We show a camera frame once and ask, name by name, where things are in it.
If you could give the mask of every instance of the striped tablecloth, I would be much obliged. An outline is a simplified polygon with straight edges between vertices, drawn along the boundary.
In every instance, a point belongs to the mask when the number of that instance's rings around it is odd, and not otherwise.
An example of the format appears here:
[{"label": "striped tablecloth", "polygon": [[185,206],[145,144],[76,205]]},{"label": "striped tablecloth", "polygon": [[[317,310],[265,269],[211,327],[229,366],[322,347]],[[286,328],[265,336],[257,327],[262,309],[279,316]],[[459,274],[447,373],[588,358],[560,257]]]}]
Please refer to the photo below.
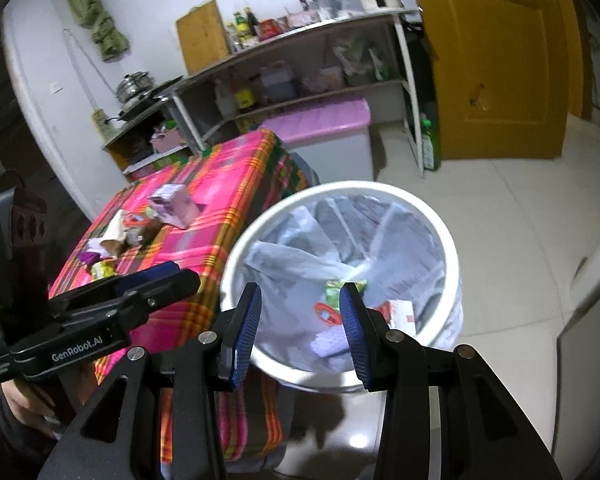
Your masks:
[{"label": "striped tablecloth", "polygon": [[[133,212],[162,184],[184,184],[202,210],[186,230],[161,229],[153,243],[120,257],[120,274],[174,261],[195,270],[200,290],[187,301],[151,314],[145,325],[131,334],[134,345],[150,352],[176,348],[199,332],[208,330],[218,313],[220,279],[227,257],[238,236],[264,210],[307,187],[307,182],[280,141],[270,132],[253,132],[151,174],[120,191],[103,209],[65,263],[50,294],[61,294],[91,281],[77,255],[88,238],[101,235],[119,209]],[[119,351],[100,359],[96,372],[101,380],[124,355]],[[253,368],[236,394],[218,394],[218,423],[225,460],[264,455],[282,441],[278,417],[278,386]],[[171,461],[171,398],[162,409],[162,461]]]}]

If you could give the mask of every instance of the hanging cloth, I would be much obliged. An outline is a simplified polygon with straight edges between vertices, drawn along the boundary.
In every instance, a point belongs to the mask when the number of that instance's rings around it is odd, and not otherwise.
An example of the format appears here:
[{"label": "hanging cloth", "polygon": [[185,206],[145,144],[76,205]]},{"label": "hanging cloth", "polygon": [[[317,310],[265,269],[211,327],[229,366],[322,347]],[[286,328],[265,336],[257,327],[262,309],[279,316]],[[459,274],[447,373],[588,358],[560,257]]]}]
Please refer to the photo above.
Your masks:
[{"label": "hanging cloth", "polygon": [[113,18],[104,10],[100,0],[67,0],[76,23],[91,29],[91,39],[100,49],[102,60],[122,54],[129,42],[113,23]]}]

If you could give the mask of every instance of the tile floor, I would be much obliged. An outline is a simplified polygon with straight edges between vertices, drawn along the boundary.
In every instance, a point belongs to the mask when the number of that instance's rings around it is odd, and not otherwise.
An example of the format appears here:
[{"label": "tile floor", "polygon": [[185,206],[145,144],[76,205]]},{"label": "tile floor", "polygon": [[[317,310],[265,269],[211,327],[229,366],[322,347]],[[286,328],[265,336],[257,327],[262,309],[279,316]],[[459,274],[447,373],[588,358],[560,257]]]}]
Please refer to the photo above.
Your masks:
[{"label": "tile floor", "polygon": [[[464,306],[458,343],[476,347],[550,448],[556,338],[573,313],[574,272],[600,239],[600,129],[570,117],[559,159],[446,161],[424,179],[400,125],[384,124],[372,139],[377,180],[425,200],[454,237]],[[336,425],[324,418],[334,402]],[[376,449],[381,409],[373,394],[299,394],[294,423],[306,431],[291,439],[277,471],[355,478]],[[364,435],[354,449],[353,434]]]}]

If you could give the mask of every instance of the green detergent bottle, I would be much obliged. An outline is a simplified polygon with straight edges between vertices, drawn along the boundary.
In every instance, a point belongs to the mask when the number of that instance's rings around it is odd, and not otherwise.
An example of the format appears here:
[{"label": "green detergent bottle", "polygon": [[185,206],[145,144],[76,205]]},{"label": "green detergent bottle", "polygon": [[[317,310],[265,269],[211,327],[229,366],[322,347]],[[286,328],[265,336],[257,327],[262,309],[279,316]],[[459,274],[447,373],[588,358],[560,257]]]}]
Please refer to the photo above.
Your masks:
[{"label": "green detergent bottle", "polygon": [[440,133],[431,125],[425,114],[420,114],[420,130],[424,169],[437,171],[440,169]]}]

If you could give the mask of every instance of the brown door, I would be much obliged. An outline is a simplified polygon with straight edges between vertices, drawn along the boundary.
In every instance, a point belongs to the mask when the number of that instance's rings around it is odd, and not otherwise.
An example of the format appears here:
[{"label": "brown door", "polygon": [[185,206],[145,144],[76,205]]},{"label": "brown door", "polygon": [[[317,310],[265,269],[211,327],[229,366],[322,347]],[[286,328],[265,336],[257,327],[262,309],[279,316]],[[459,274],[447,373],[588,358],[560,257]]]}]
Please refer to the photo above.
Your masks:
[{"label": "brown door", "polygon": [[417,0],[443,158],[559,156],[569,103],[558,0]]}]

